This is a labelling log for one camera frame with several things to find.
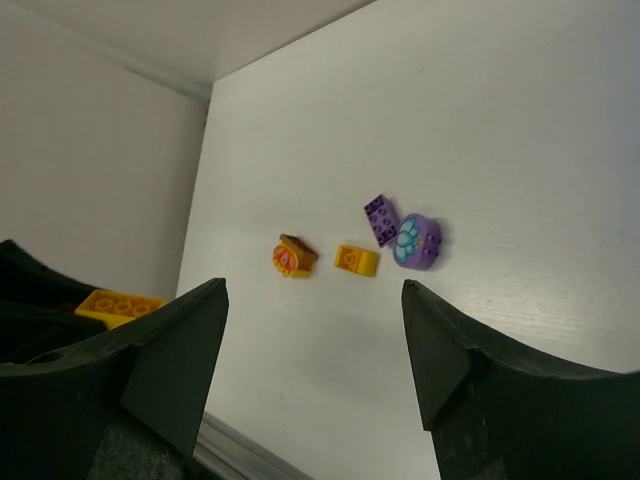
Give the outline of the yellow round orange-print lego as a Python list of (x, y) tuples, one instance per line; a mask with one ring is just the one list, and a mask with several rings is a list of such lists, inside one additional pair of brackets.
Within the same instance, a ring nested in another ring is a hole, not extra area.
[(284, 243), (279, 243), (272, 252), (272, 263), (285, 278), (306, 279), (312, 274), (312, 268), (300, 266), (298, 255)]

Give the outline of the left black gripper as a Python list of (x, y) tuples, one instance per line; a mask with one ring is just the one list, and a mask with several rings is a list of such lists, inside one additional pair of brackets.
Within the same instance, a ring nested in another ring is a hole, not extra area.
[(75, 313), (95, 287), (61, 274), (12, 240), (1, 242), (1, 361), (26, 364), (106, 331)]

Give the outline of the yellow lego brick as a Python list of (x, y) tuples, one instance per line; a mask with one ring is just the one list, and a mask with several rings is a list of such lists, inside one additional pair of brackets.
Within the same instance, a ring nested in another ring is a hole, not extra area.
[(157, 297), (96, 289), (74, 310), (76, 315), (99, 320), (112, 330), (162, 308), (167, 301)]

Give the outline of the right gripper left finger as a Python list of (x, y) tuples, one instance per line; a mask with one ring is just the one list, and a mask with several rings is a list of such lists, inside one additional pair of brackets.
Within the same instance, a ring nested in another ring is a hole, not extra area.
[(226, 283), (1, 367), (5, 479), (182, 479), (224, 334)]

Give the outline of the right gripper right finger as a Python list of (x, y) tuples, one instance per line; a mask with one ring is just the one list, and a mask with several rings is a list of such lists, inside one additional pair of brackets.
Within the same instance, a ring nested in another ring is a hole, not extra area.
[(423, 428), (444, 479), (635, 479), (639, 376), (523, 344), (414, 280), (401, 296)]

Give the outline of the brown lego plate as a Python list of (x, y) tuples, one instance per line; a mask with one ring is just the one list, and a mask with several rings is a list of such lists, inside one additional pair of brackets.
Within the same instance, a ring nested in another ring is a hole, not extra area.
[(279, 239), (297, 255), (301, 263), (313, 263), (319, 259), (318, 253), (299, 237), (281, 234)]

